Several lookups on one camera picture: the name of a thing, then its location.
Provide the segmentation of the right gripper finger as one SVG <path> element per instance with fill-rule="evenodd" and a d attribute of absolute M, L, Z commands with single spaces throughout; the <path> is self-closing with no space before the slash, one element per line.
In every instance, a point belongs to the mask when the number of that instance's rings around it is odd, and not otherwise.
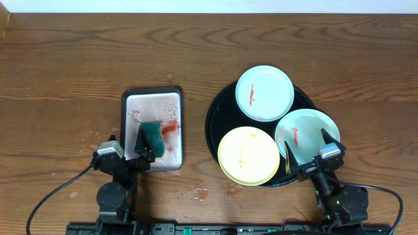
<path fill-rule="evenodd" d="M 287 166 L 298 166 L 298 161 L 296 160 L 289 144 L 285 141 L 285 152 L 286 152 L 286 165 Z"/>
<path fill-rule="evenodd" d="M 333 138 L 324 128 L 321 128 L 321 134 L 326 144 L 335 144 L 342 152 L 346 150 L 346 147 Z"/>

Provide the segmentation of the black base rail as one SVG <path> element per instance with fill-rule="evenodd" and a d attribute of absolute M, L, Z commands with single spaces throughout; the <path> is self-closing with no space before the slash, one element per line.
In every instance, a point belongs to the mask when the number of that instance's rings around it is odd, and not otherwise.
<path fill-rule="evenodd" d="M 175 225 L 173 223 L 72 223 L 66 235 L 257 235 L 257 234 L 327 234 L 325 228 L 294 222 L 283 225 Z"/>

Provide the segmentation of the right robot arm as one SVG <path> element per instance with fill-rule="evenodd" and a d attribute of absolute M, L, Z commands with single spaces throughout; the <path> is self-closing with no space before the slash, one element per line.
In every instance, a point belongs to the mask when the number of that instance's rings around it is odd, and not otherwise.
<path fill-rule="evenodd" d="M 289 144 L 285 142 L 286 171 L 298 181 L 311 180 L 323 215 L 322 229 L 331 232 L 335 227 L 360 224 L 368 219 L 368 191 L 359 186 L 345 185 L 338 181 L 334 171 L 343 164 L 346 147 L 321 129 L 325 142 L 310 157 L 310 162 L 298 164 Z"/>

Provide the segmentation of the yellow plate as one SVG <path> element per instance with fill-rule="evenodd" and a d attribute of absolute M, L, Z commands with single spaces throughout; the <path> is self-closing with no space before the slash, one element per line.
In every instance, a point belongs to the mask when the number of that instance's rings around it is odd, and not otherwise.
<path fill-rule="evenodd" d="M 280 166 L 280 152 L 273 138 L 255 127 L 229 131 L 219 143 L 217 159 L 231 180 L 247 186 L 266 183 Z"/>

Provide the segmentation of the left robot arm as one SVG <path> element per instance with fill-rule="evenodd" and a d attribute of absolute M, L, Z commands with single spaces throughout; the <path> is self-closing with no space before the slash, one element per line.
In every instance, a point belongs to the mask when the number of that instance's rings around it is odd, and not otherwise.
<path fill-rule="evenodd" d="M 93 153 L 93 169 L 112 176 L 112 181 L 104 184 L 97 193 L 99 217 L 94 234 L 146 235 L 151 232 L 149 224 L 136 219 L 138 173 L 149 170 L 155 161 L 143 129 L 138 130 L 135 152 L 139 157 L 127 160 L 112 134 Z"/>

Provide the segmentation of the light green plate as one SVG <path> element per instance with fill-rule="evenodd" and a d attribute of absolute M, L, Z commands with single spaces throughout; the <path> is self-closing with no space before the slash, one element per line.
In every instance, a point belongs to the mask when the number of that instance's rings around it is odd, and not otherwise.
<path fill-rule="evenodd" d="M 281 156 L 286 159 L 287 142 L 298 164 L 310 162 L 318 154 L 318 148 L 325 145 L 321 129 L 340 141 L 340 132 L 335 122 L 318 110 L 299 109 L 284 115 L 274 134 Z"/>
<path fill-rule="evenodd" d="M 244 72 L 235 88 L 238 107 L 255 121 L 269 122 L 283 117 L 295 97 L 293 83 L 277 67 L 259 65 Z"/>

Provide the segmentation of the green orange sponge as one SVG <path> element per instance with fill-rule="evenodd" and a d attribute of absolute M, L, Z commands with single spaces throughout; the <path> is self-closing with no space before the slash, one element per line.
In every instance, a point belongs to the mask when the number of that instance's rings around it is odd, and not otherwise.
<path fill-rule="evenodd" d="M 161 122 L 146 122 L 140 124 L 140 131 L 144 134 L 148 146 L 152 150 L 155 158 L 162 158 L 165 146 L 161 137 Z"/>

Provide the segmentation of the rectangular black sponge tray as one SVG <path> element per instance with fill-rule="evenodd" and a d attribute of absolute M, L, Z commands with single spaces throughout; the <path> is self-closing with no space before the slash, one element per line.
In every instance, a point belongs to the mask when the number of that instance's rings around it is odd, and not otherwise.
<path fill-rule="evenodd" d="M 151 164 L 152 171 L 177 170 L 183 164 L 182 98 L 176 87 L 131 89 L 121 98 L 120 141 L 125 158 L 135 159 L 134 148 L 140 125 L 160 123 L 164 152 Z"/>

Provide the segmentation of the round black tray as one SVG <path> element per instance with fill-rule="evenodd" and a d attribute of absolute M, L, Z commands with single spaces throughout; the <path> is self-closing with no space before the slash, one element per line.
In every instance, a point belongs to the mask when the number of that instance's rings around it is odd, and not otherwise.
<path fill-rule="evenodd" d="M 261 122 L 251 119 L 245 115 L 239 108 L 235 90 L 238 82 L 233 82 L 224 88 L 213 100 L 208 109 L 205 121 L 205 136 L 208 149 L 212 154 L 214 161 L 220 166 L 217 156 L 217 150 L 221 139 L 231 130 L 237 127 L 250 126 L 261 129 L 269 134 L 274 140 L 274 134 L 277 124 L 276 121 Z M 322 111 L 315 107 L 312 100 L 296 85 L 294 87 L 294 101 L 289 112 L 303 108 L 309 108 Z M 281 157 L 280 166 L 274 176 L 262 184 L 260 187 L 279 187 L 290 184 L 297 180 L 296 175 L 289 175 L 285 172 L 285 158 Z"/>

